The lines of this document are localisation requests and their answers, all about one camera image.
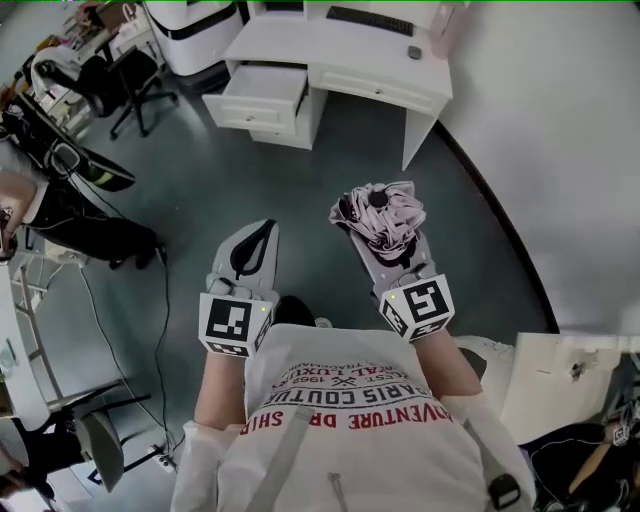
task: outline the white sleeve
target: white sleeve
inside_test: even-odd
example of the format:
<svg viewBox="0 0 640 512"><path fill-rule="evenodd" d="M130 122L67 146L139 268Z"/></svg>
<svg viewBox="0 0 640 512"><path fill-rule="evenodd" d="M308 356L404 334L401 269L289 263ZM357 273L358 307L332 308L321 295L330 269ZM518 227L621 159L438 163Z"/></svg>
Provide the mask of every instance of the white sleeve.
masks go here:
<svg viewBox="0 0 640 512"><path fill-rule="evenodd" d="M491 409L484 393L475 396L445 396L440 402L461 424L468 423L500 466L520 485L529 508L536 499L529 466L507 428Z"/></svg>
<svg viewBox="0 0 640 512"><path fill-rule="evenodd" d="M225 430L189 421L184 426L185 447L180 459L171 512L214 512L218 467L244 425Z"/></svg>

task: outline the desk drawer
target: desk drawer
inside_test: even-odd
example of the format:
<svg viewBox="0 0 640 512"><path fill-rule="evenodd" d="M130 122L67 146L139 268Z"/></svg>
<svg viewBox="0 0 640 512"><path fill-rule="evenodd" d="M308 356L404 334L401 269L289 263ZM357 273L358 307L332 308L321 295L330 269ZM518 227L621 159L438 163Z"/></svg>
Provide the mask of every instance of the desk drawer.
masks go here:
<svg viewBox="0 0 640 512"><path fill-rule="evenodd" d="M357 72L324 65L309 66L309 84L312 87L364 96L392 103L425 114L437 113L440 101L429 91L411 90L391 85L379 77L367 77Z"/></svg>
<svg viewBox="0 0 640 512"><path fill-rule="evenodd" d="M222 94L202 100L220 127L295 135L306 84L306 69L240 66Z"/></svg>

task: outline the wall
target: wall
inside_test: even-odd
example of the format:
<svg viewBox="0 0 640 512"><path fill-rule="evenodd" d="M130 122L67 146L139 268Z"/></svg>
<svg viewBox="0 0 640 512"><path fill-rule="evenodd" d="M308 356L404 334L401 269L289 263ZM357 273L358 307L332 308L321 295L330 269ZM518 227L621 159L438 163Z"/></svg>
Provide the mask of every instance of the wall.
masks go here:
<svg viewBox="0 0 640 512"><path fill-rule="evenodd" d="M442 121L522 237L563 330L640 332L640 12L474 4Z"/></svg>
<svg viewBox="0 0 640 512"><path fill-rule="evenodd" d="M67 2L23 3L0 25L0 84L10 82L48 35L61 34L62 25L73 16Z"/></svg>

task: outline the floor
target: floor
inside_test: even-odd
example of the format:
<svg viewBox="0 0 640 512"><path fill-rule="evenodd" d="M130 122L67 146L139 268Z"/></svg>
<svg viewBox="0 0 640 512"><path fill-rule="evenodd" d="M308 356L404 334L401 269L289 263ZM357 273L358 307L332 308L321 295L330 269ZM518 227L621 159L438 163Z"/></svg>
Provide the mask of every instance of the floor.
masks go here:
<svg viewBox="0 0 640 512"><path fill-rule="evenodd" d="M181 437L192 417L205 351L197 339L199 293L218 244L240 227L273 218L280 225L276 288L302 298L316 316L341 328L388 329L369 298L371 283L346 235L327 216L341 194L368 182L413 180L424 202L424 232L438 270L447 275L454 334L513 343L519 331L541 331L544 317L508 240L453 154L430 135L400 172L404 113L380 102L331 93L312 152L254 143L239 130L218 129L198 101L181 98L146 107L153 126L142 139L134 123L116 141L112 120L97 120L84 139L138 179L130 189L101 195L127 217L156 230L169 255L171 317L162 369L169 428ZM159 417L161 394L154 347L166 309L163 268L86 268L98 314L122 370ZM99 335L78 270L65 268L38 308L38 319L63 391L118 377ZM126 445L145 453L163 434L137 407L114 413L121 433L149 431ZM91 468L79 467L78 475ZM111 495L91 488L92 502L74 511L167 510L173 476L153 462L128 473Z"/></svg>

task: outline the chair leg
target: chair leg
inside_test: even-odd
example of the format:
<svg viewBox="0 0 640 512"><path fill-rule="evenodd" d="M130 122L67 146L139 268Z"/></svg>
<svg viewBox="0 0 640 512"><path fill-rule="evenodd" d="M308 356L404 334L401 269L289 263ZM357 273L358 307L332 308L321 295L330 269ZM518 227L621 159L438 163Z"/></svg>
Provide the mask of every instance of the chair leg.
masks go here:
<svg viewBox="0 0 640 512"><path fill-rule="evenodd" d="M98 388L95 391L92 391L91 393L89 393L88 395L85 395L85 396L83 396L81 398L78 398L78 400L75 400L75 401L71 402L70 404L65 405L64 407L61 407L60 411L70 411L70 410L74 409L75 407L77 407L79 405L86 404L87 402L90 402L91 400L93 400L97 396L100 396L102 393L106 393L110 389L113 389L116 386L120 386L121 384L122 384L121 381L112 382L111 384L108 384L106 386Z"/></svg>
<svg viewBox="0 0 640 512"><path fill-rule="evenodd" d="M151 94L147 94L144 98L142 98L142 102L147 103L148 101L161 100L163 98L170 98L174 103L178 102L178 96L173 92L154 92Z"/></svg>
<svg viewBox="0 0 640 512"><path fill-rule="evenodd" d="M136 111L136 119L138 120L138 128L140 129L140 137L146 137L147 135L149 135L149 132L144 129L144 121L142 120L142 103L143 102L144 100L140 103L136 103L136 105L134 106L134 109Z"/></svg>
<svg viewBox="0 0 640 512"><path fill-rule="evenodd" d="M151 453L147 453L144 457L141 457L137 461L132 462L131 464L125 466L124 472L126 473L127 471L131 471L132 469L137 468L140 464L144 464L148 460L153 459L156 455L159 455L161 453L162 453L162 450L160 448L156 448Z"/></svg>
<svg viewBox="0 0 640 512"><path fill-rule="evenodd" d="M133 434L129 434L128 436L123 437L122 439L120 439L120 445L124 446L125 443L128 443L132 439L135 439L136 437L144 434L145 432L148 432L148 429L138 430L138 432L134 432Z"/></svg>
<svg viewBox="0 0 640 512"><path fill-rule="evenodd" d="M87 477L87 480L93 482L96 485L102 485L102 480L96 478L98 476L98 469L94 469L91 474Z"/></svg>
<svg viewBox="0 0 640 512"><path fill-rule="evenodd" d="M127 108L124 109L122 114L120 114L120 117L118 117L118 120L116 121L116 124L113 125L113 128L111 128L111 131L109 132L109 134L111 136L111 140L114 140L115 138L118 137L118 134L116 133L116 130L120 127L120 125L124 122L124 120L127 117L129 117L129 114L131 114L132 110L133 110L133 105L129 105L129 106L127 106Z"/></svg>
<svg viewBox="0 0 640 512"><path fill-rule="evenodd" d="M111 409L115 409L116 407L124 407L125 405L137 404L138 402L149 400L149 398L151 398L151 395L142 395L135 398L130 398L129 400L122 400L121 402L113 402L112 404L107 404L104 407L96 409L96 412L106 412Z"/></svg>

